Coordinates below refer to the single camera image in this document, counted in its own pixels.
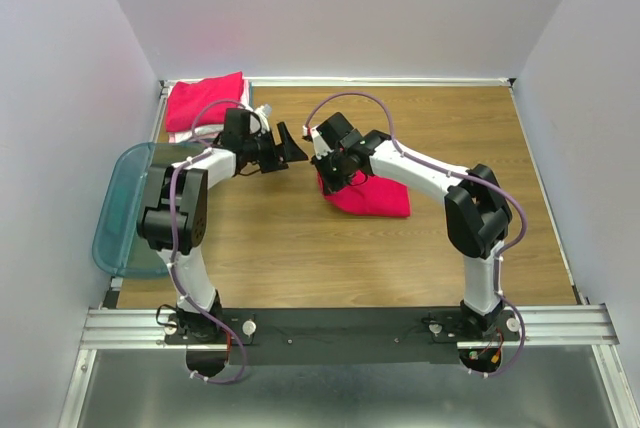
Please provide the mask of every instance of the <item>white wall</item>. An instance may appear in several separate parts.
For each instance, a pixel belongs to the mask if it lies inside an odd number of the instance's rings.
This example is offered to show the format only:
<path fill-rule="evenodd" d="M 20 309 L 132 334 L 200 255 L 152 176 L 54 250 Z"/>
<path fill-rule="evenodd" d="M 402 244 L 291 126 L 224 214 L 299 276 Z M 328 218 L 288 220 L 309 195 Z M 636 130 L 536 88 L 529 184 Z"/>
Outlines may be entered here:
<path fill-rule="evenodd" d="M 56 426 L 111 170 L 148 139 L 157 82 L 116 0 L 0 0 L 0 425 Z"/>
<path fill-rule="evenodd" d="M 560 0 L 119 0 L 160 78 L 512 77 Z"/>
<path fill-rule="evenodd" d="M 640 399 L 640 2 L 563 0 L 515 84 L 577 286 Z"/>

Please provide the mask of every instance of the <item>red towel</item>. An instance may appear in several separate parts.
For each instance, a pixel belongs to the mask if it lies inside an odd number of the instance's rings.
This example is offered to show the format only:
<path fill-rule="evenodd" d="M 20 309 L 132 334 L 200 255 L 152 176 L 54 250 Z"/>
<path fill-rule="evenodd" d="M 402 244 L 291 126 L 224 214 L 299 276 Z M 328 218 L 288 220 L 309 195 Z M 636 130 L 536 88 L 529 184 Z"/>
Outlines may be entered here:
<path fill-rule="evenodd" d="M 322 190 L 320 175 L 318 183 Z M 366 179 L 361 171 L 356 173 L 351 184 L 353 186 L 346 186 L 337 193 L 324 195 L 325 199 L 352 215 L 394 218 L 407 218 L 411 215 L 409 191 L 406 186 L 379 176 Z"/>
<path fill-rule="evenodd" d="M 190 130 L 195 117 L 209 103 L 223 99 L 239 101 L 243 90 L 244 79 L 241 71 L 220 78 L 207 78 L 198 83 L 179 81 L 167 100 L 167 131 L 175 133 Z M 227 109 L 235 107 L 233 103 L 214 106 L 198 120 L 198 126 L 223 123 Z"/>

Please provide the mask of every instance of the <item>purple cable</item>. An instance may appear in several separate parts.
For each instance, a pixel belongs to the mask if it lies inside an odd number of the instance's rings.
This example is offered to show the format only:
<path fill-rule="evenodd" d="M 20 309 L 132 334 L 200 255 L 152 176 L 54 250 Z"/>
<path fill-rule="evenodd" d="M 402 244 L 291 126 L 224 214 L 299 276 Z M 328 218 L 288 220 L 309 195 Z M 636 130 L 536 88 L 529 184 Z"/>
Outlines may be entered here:
<path fill-rule="evenodd" d="M 242 343 L 242 340 L 240 339 L 240 337 L 236 334 L 236 332 L 234 332 L 229 326 L 227 326 L 225 323 L 223 323 L 222 321 L 217 319 L 215 316 L 213 316 L 211 313 L 209 313 L 204 308 L 202 308 L 200 305 L 198 305 L 195 302 L 195 300 L 191 298 L 191 296 L 186 292 L 186 290 L 182 286 L 182 283 L 180 283 L 180 280 L 176 276 L 176 271 L 175 271 L 176 270 L 175 261 L 178 256 L 178 218 L 176 213 L 176 187 L 178 184 L 178 174 L 186 166 L 190 165 L 191 163 L 195 163 L 197 161 L 207 158 L 208 156 L 211 155 L 211 153 L 212 153 L 211 151 L 207 150 L 204 153 L 201 153 L 198 156 L 193 157 L 191 161 L 185 161 L 184 163 L 177 166 L 173 170 L 173 174 L 171 175 L 171 183 L 169 184 L 169 212 L 171 214 L 171 238 L 173 239 L 173 247 L 171 249 L 171 257 L 169 259 L 169 263 L 171 266 L 169 268 L 169 275 L 173 280 L 176 290 L 178 290 L 178 293 L 180 293 L 181 296 L 184 296 L 184 299 L 187 301 L 187 303 L 193 306 L 201 315 L 203 315 L 204 317 L 206 317 L 207 319 L 215 323 L 218 327 L 226 331 L 231 337 L 233 337 L 238 342 L 238 347 L 240 348 L 240 352 L 242 353 L 242 366 L 240 367 L 240 371 L 238 371 L 238 373 L 236 373 L 231 378 L 216 380 L 215 378 L 208 378 L 199 373 L 192 372 L 196 378 L 199 378 L 205 381 L 206 383 L 212 383 L 214 385 L 228 385 L 228 384 L 236 383 L 237 381 L 239 381 L 245 369 L 247 368 L 249 364 L 248 357 L 247 357 L 247 350 L 244 344 Z"/>
<path fill-rule="evenodd" d="M 520 311 L 518 311 L 518 309 L 515 307 L 515 305 L 512 304 L 509 300 L 507 300 L 504 297 L 504 295 L 502 294 L 502 290 L 500 289 L 500 270 L 501 270 L 501 266 L 502 266 L 502 254 L 505 251 L 507 251 L 508 249 L 510 249 L 510 248 L 514 247 L 515 245 L 517 245 L 518 243 L 520 243 L 520 241 L 522 241 L 522 239 L 524 238 L 524 235 L 527 233 L 527 228 L 529 226 L 529 223 L 528 223 L 528 220 L 527 220 L 527 215 L 524 212 L 524 209 L 522 208 L 522 206 L 520 206 L 520 203 L 518 203 L 518 201 L 511 194 L 507 193 L 505 190 L 503 190 L 499 186 L 494 185 L 491 182 L 488 182 L 486 180 L 482 180 L 480 178 L 476 178 L 475 176 L 468 175 L 467 173 L 457 173 L 457 172 L 454 172 L 454 171 L 446 170 L 445 168 L 442 168 L 442 167 L 440 167 L 438 165 L 435 165 L 435 164 L 430 163 L 430 162 L 428 162 L 426 160 L 418 158 L 417 156 L 414 156 L 411 153 L 406 153 L 402 149 L 402 146 L 400 146 L 400 143 L 398 143 L 398 140 L 396 139 L 396 129 L 395 129 L 395 126 L 393 124 L 393 117 L 391 116 L 391 111 L 389 110 L 387 105 L 384 104 L 384 102 L 382 100 L 380 100 L 379 98 L 377 98 L 377 97 L 375 97 L 373 95 L 370 95 L 368 93 L 363 93 L 363 92 L 360 92 L 360 91 L 345 91 L 345 92 L 342 92 L 342 93 L 336 93 L 335 95 L 329 96 L 325 100 L 321 101 L 311 111 L 311 113 L 309 113 L 309 116 L 307 117 L 307 121 L 305 121 L 305 126 L 304 126 L 305 129 L 307 129 L 307 130 L 311 129 L 311 120 L 313 119 L 313 116 L 318 112 L 318 110 L 320 108 L 322 108 L 324 105 L 326 105 L 331 100 L 334 100 L 334 99 L 342 97 L 342 96 L 362 96 L 364 98 L 368 98 L 369 100 L 377 103 L 378 106 L 380 106 L 380 108 L 382 108 L 382 111 L 384 111 L 384 114 L 387 117 L 387 122 L 389 123 L 389 135 L 391 136 L 391 143 L 393 143 L 394 148 L 396 150 L 398 150 L 398 153 L 400 153 L 402 156 L 406 157 L 407 159 L 409 159 L 409 160 L 411 160 L 411 161 L 413 161 L 415 163 L 418 163 L 419 165 L 426 166 L 427 168 L 430 168 L 432 170 L 438 171 L 438 172 L 443 173 L 443 174 L 445 174 L 447 176 L 451 176 L 453 178 L 457 178 L 457 179 L 460 179 L 460 180 L 468 180 L 468 181 L 470 181 L 472 183 L 476 183 L 478 185 L 485 186 L 485 187 L 489 188 L 490 190 L 495 191 L 500 196 L 504 197 L 506 200 L 508 200 L 509 203 L 511 203 L 511 205 L 518 212 L 518 215 L 520 216 L 520 221 L 521 221 L 520 233 L 518 233 L 518 236 L 516 236 L 509 243 L 504 244 L 502 246 L 502 248 L 500 248 L 496 252 L 496 254 L 495 254 L 495 262 L 494 262 L 494 265 L 493 265 L 494 282 L 495 282 L 494 290 L 495 290 L 496 294 L 498 295 L 498 297 L 505 304 L 507 304 L 511 308 L 511 310 L 514 312 L 514 314 L 518 318 L 518 321 L 520 322 L 520 326 L 522 327 L 522 334 L 520 336 L 520 344 L 518 345 L 518 350 L 516 351 L 516 353 L 513 355 L 511 360 L 509 360 L 509 362 L 506 365 L 504 365 L 498 371 L 495 371 L 493 373 L 488 374 L 488 376 L 496 376 L 496 375 L 499 375 L 499 374 L 503 373 L 507 368 L 509 368 L 513 364 L 514 360 L 517 360 L 520 357 L 520 353 L 521 353 L 522 349 L 524 348 L 525 328 L 524 328 L 524 320 L 522 319 L 522 315 L 521 315 Z"/>
<path fill-rule="evenodd" d="M 200 121 L 200 118 L 202 118 L 207 111 L 209 111 L 214 106 L 218 106 L 218 105 L 220 105 L 222 103 L 233 103 L 234 105 L 236 105 L 236 107 L 240 107 L 240 108 L 243 108 L 245 110 L 247 109 L 247 107 L 245 105 L 243 105 L 242 103 L 240 103 L 237 100 L 224 99 L 224 100 L 216 100 L 216 101 L 213 101 L 213 102 L 209 103 L 193 119 L 193 123 L 191 123 L 191 138 L 190 139 L 196 140 L 199 143 L 202 143 L 203 145 L 205 145 L 207 147 L 211 146 L 211 145 L 209 145 L 209 143 L 207 143 L 206 141 L 200 139 L 200 137 L 198 135 L 196 135 L 196 128 L 198 127 L 198 122 Z"/>

